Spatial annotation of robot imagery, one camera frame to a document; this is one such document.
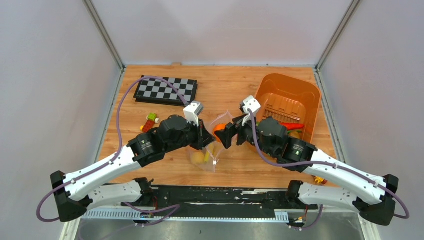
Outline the orange tangerine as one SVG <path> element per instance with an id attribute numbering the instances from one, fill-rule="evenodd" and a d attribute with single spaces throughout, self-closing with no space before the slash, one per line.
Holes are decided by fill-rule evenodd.
<path id="1" fill-rule="evenodd" d="M 212 130 L 212 133 L 215 136 L 217 142 L 221 142 L 221 140 L 218 138 L 218 136 L 216 134 L 216 131 L 224 130 L 225 127 L 226 127 L 226 124 L 225 123 L 219 123 L 219 124 L 217 124 L 217 125 L 214 126 L 214 128 Z"/>

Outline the clear zip top bag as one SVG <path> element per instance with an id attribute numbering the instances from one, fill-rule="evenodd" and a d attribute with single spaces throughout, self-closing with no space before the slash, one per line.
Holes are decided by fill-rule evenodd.
<path id="1" fill-rule="evenodd" d="M 217 124 L 228 124 L 229 122 L 232 122 L 233 118 L 234 117 L 227 110 L 227 111 L 223 112 L 222 114 L 218 115 L 214 119 L 204 120 L 204 125 L 205 125 L 206 129 L 212 134 L 213 128 Z M 192 164 L 191 161 L 190 161 L 191 154 L 194 153 L 194 152 L 203 152 L 205 154 L 205 150 L 209 146 L 214 146 L 213 160 L 211 159 L 208 163 L 205 163 L 205 164 Z M 223 147 L 222 143 L 220 143 L 218 141 L 214 141 L 213 143 L 209 144 L 207 147 L 205 147 L 203 150 L 195 150 L 191 147 L 187 147 L 186 148 L 187 156 L 188 156 L 188 159 L 189 159 L 189 161 L 192 165 L 202 169 L 203 171 L 215 172 L 216 166 L 217 166 L 217 164 L 220 160 L 220 157 L 227 150 Z"/>

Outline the yellow wrinkled round fruit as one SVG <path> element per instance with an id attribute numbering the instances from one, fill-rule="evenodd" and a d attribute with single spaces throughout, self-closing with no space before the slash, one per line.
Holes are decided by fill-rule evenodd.
<path id="1" fill-rule="evenodd" d="M 196 151 L 190 155 L 190 162 L 194 165 L 205 164 L 205 155 L 202 151 Z"/>

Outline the orange toy carrot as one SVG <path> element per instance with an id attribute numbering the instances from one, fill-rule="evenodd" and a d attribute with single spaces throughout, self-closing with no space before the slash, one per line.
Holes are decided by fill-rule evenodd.
<path id="1" fill-rule="evenodd" d="M 294 131 L 294 130 L 301 130 L 304 128 L 304 124 L 302 123 L 288 123 L 288 122 L 281 122 L 282 126 L 286 127 L 288 131 Z"/>

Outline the brown potato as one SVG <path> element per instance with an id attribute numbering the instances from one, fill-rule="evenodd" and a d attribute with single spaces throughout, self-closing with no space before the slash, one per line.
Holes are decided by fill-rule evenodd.
<path id="1" fill-rule="evenodd" d="M 299 131 L 291 131 L 288 135 L 296 139 L 302 138 L 301 133 Z"/>

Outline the orange plastic basket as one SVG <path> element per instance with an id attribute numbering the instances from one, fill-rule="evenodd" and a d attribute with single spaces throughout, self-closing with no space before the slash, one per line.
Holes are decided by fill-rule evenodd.
<path id="1" fill-rule="evenodd" d="M 271 116 L 282 123 L 303 124 L 301 139 L 313 141 L 322 97 L 314 83 L 272 73 L 262 79 L 254 97 L 261 105 L 258 121 Z"/>

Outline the yellow toy banana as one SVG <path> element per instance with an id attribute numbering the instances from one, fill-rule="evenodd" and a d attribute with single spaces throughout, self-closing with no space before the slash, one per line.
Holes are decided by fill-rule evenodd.
<path id="1" fill-rule="evenodd" d="M 215 151 L 215 148 L 214 148 L 213 145 L 211 145 L 211 146 L 209 146 L 205 149 L 205 153 L 204 153 L 204 163 L 205 164 L 208 163 L 210 160 L 214 159 L 214 151 Z"/>

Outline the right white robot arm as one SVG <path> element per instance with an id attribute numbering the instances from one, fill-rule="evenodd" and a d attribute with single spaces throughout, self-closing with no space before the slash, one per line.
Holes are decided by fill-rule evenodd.
<path id="1" fill-rule="evenodd" d="M 353 211 L 377 225 L 391 223 L 396 208 L 394 194 L 399 184 L 396 176 L 372 175 L 348 166 L 314 145 L 290 136 L 287 128 L 272 117 L 259 123 L 251 120 L 243 123 L 243 119 L 241 116 L 213 129 L 226 149 L 232 146 L 233 137 L 237 137 L 238 146 L 251 144 L 273 166 L 321 177 L 336 185 L 330 187 L 292 180 L 285 193 L 290 208 L 327 205 Z"/>

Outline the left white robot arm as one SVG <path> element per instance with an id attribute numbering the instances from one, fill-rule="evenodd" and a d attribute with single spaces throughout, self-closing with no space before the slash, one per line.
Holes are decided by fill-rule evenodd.
<path id="1" fill-rule="evenodd" d="M 203 150 L 216 140 L 203 120 L 196 125 L 179 115 L 172 115 L 101 161 L 71 173 L 56 171 L 50 175 L 60 222 L 70 222 L 84 215 L 95 203 L 100 187 L 131 171 L 163 160 L 167 153 L 185 147 Z"/>

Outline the red green toy block car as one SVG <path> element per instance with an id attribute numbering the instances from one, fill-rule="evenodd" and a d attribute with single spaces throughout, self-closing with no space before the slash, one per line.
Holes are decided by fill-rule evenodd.
<path id="1" fill-rule="evenodd" d="M 146 123 L 140 127 L 140 130 L 143 133 L 146 133 L 159 123 L 160 123 L 160 119 L 158 118 L 157 114 L 151 112 L 146 117 Z"/>

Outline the black grey chessboard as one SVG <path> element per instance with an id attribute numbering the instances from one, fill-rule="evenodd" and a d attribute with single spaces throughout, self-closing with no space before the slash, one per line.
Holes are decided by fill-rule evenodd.
<path id="1" fill-rule="evenodd" d="M 188 78 L 141 76 L 133 98 L 136 102 L 185 107 L 193 102 L 198 81 Z"/>

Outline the yellow red toy block car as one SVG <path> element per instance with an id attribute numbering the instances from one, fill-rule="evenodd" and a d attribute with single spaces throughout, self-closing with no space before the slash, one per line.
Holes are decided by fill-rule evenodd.
<path id="1" fill-rule="evenodd" d="M 326 185 L 327 182 L 328 182 L 326 179 L 319 177 L 319 176 L 314 176 L 313 179 L 314 179 L 315 184 L 317 184 L 317 185 Z"/>

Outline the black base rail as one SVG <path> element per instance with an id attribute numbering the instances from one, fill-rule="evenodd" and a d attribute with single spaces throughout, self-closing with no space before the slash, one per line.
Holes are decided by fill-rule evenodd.
<path id="1" fill-rule="evenodd" d="M 142 196 L 133 207 L 167 209 L 178 205 L 172 217 L 212 219 L 270 219 L 276 210 L 318 210 L 286 195 L 286 189 L 259 189 L 187 185 L 154 185 L 136 178 Z"/>

